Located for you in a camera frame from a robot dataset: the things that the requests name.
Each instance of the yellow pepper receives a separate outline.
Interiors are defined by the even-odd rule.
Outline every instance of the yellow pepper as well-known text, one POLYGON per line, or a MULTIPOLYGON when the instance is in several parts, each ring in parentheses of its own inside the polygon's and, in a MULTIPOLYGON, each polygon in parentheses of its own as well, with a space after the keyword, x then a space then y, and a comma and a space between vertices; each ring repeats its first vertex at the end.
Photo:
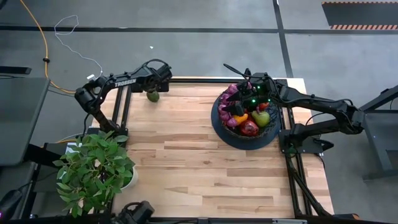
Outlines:
POLYGON ((247 120, 248 117, 249 117, 248 114, 244 114, 243 116, 234 115, 234 119, 236 120, 236 122, 238 122, 238 125, 240 125, 243 121, 247 120))

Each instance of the wooden tabletop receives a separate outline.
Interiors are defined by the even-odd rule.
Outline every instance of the wooden tabletop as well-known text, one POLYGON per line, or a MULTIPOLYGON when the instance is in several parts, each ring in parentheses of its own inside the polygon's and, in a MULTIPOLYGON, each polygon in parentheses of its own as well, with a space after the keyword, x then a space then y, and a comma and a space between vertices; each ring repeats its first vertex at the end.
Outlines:
MULTIPOLYGON (((303 79, 287 81, 305 93, 303 79)), ((211 126, 211 107, 227 86, 173 83, 157 103, 151 103, 145 93, 133 94, 127 120, 127 153, 137 164, 139 181, 115 196, 113 212, 119 213, 129 202, 147 200, 155 208, 153 217, 294 216, 278 138, 261 149, 243 151, 221 141, 211 126)), ((101 105, 109 119, 115 99, 113 90, 101 105)), ((305 123, 311 117, 311 112, 303 108, 294 108, 293 112, 296 123, 305 123)), ((314 155, 303 154, 303 165, 308 187, 333 213, 322 162, 314 155)), ((297 192, 304 211, 302 192, 297 192)))

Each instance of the green leaves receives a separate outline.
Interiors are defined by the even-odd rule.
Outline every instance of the green leaves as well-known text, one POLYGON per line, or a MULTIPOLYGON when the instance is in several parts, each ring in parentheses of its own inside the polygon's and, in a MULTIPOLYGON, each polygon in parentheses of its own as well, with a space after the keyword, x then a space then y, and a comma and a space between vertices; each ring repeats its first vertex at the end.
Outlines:
POLYGON ((56 166, 62 166, 63 165, 63 161, 53 161, 52 163, 54 163, 54 165, 56 165, 56 166))
POLYGON ((71 210, 74 217, 83 210, 105 209, 104 205, 121 193, 123 184, 131 179, 134 163, 119 145, 127 139, 127 136, 115 137, 113 132, 85 135, 72 146, 75 152, 53 162, 60 168, 57 192, 67 203, 65 209, 71 210))
POLYGON ((114 138, 113 140, 115 140, 116 142, 125 142, 127 141, 127 139, 127 136, 116 136, 116 138, 114 138))

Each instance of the gray floor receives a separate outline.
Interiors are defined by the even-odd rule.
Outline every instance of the gray floor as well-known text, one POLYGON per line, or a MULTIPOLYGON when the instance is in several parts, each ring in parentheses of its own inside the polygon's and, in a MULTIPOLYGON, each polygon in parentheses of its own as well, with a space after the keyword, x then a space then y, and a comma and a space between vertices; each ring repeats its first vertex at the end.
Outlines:
MULTIPOLYGON (((81 26, 276 28, 271 0, 134 0, 26 1, 43 26, 77 14, 81 26)), ((279 0, 286 29, 327 29, 318 0, 279 0)), ((75 21, 65 21, 73 25, 75 21)), ((0 11, 0 25, 34 26, 18 1, 0 11)), ((38 32, 1 31, 0 64, 33 68, 42 77, 44 47, 38 32)), ((99 68, 69 52, 46 32, 49 75, 58 85, 75 89, 99 68)), ((133 70, 151 58, 161 58, 178 76, 234 76, 223 68, 267 71, 286 77, 278 34, 216 33, 74 33, 66 44, 95 58, 104 73, 133 70)), ((397 84, 396 35, 286 35, 296 78, 304 78, 307 92, 327 98, 351 98, 361 106, 385 88, 397 84)), ((73 98, 48 93, 32 143, 41 145, 80 133, 85 113, 73 98)), ((364 134, 329 134, 335 147, 325 153, 326 176, 336 213, 357 213, 366 220, 398 222, 398 179, 364 183, 362 175, 378 170, 364 134)), ((51 214, 56 213, 52 206, 51 214)), ((36 207, 36 212, 44 213, 36 207)))

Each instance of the green apple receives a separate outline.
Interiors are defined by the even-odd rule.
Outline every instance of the green apple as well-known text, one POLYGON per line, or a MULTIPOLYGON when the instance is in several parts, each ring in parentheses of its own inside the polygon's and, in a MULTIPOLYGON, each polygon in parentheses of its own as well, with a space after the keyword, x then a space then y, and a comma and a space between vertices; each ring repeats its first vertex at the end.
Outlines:
POLYGON ((159 100, 159 94, 156 91, 153 91, 152 93, 147 92, 147 98, 151 102, 157 102, 159 100))
POLYGON ((260 128, 265 127, 267 124, 269 124, 269 121, 271 120, 271 118, 269 117, 269 114, 265 111, 262 111, 260 113, 258 113, 257 111, 253 111, 251 113, 251 116, 254 118, 254 120, 256 121, 256 124, 260 128))

